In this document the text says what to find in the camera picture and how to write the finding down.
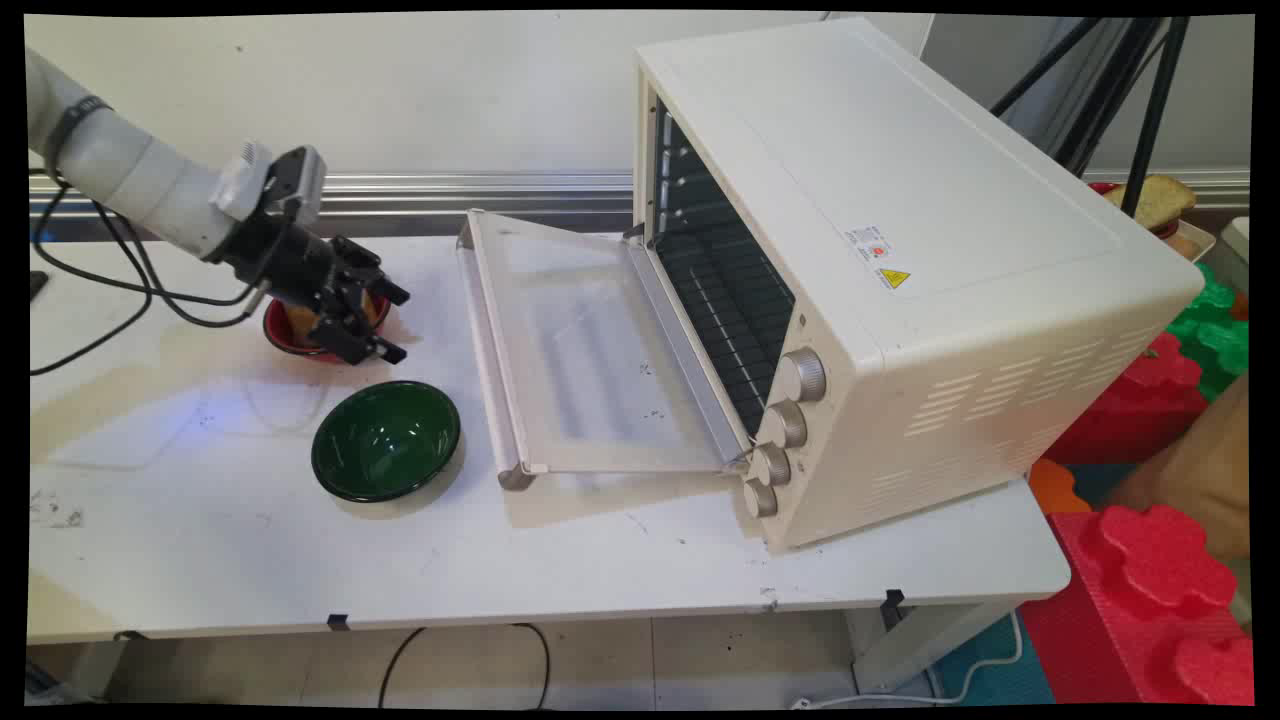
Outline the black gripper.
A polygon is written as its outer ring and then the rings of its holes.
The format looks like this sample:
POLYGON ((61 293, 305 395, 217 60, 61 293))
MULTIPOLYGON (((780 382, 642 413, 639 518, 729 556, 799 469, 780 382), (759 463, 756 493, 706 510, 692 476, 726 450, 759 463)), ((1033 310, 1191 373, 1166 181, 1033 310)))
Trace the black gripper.
POLYGON ((381 325, 411 295, 381 269, 375 252, 342 234, 325 240, 283 215, 256 213, 207 260, 230 265, 234 277, 247 284, 266 281, 268 293, 284 304, 321 311, 306 334, 314 356, 333 356, 355 366, 371 357, 396 365, 408 355, 381 334, 381 325), (372 322, 361 309, 365 295, 378 311, 372 322), (352 313, 326 310, 338 301, 352 313))

